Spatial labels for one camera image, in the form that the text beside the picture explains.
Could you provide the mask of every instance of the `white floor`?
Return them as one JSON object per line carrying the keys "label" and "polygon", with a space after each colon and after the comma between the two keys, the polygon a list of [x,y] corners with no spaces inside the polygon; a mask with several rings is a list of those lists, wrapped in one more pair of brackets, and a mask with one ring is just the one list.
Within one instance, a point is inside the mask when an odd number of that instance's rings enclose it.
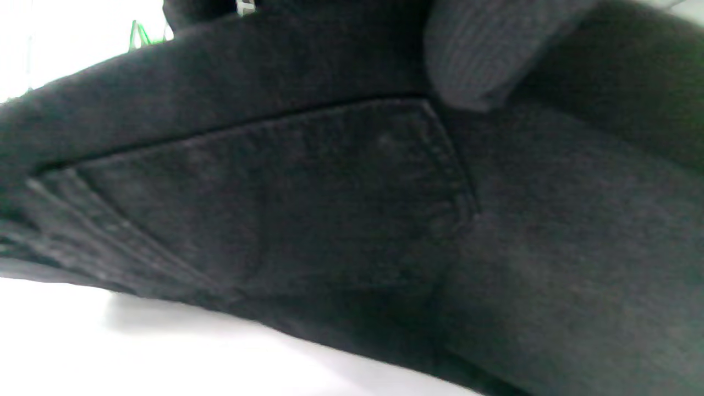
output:
{"label": "white floor", "polygon": [[0,395],[477,396],[181,304],[0,278]]}

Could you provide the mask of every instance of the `green object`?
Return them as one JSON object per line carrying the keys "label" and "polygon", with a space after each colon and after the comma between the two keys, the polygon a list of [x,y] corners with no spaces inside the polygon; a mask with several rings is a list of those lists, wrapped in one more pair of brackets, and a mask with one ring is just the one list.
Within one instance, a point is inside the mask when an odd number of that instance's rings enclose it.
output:
{"label": "green object", "polygon": [[[137,45],[137,43],[134,41],[135,37],[137,36],[139,36],[139,45]],[[165,34],[161,38],[151,40],[149,39],[149,36],[147,35],[146,30],[144,29],[144,26],[136,20],[132,21],[132,32],[130,33],[130,51],[134,51],[135,49],[164,41],[166,41]]]}

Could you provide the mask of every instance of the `jeans back pocket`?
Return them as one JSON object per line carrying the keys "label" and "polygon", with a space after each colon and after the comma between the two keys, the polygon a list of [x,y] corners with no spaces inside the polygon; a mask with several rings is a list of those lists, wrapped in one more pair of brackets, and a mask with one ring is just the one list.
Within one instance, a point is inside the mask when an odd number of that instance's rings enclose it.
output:
{"label": "jeans back pocket", "polygon": [[123,282],[148,281],[134,288],[231,296],[408,284],[435,265],[424,247],[474,211],[421,99],[224,128],[49,171],[30,187],[43,231]]}

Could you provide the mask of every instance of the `white background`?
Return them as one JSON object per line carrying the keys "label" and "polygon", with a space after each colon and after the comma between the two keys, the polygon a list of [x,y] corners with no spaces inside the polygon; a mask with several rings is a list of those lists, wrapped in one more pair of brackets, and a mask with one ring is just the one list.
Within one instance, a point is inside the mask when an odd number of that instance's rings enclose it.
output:
{"label": "white background", "polygon": [[224,314],[3,278],[0,395],[476,396]]}

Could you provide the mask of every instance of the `denim fabric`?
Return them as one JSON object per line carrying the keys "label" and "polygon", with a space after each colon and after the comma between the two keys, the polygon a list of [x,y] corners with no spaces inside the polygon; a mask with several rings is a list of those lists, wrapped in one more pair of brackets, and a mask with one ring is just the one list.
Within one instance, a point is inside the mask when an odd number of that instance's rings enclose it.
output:
{"label": "denim fabric", "polygon": [[421,248],[452,238],[474,210],[446,133],[419,99],[228,128],[28,185],[34,223],[93,262],[64,265],[171,298],[427,282],[425,261],[442,260]]}
{"label": "denim fabric", "polygon": [[643,55],[700,28],[608,2],[478,114],[435,99],[428,2],[293,3],[3,105],[14,258],[488,395],[704,393],[701,54]]}

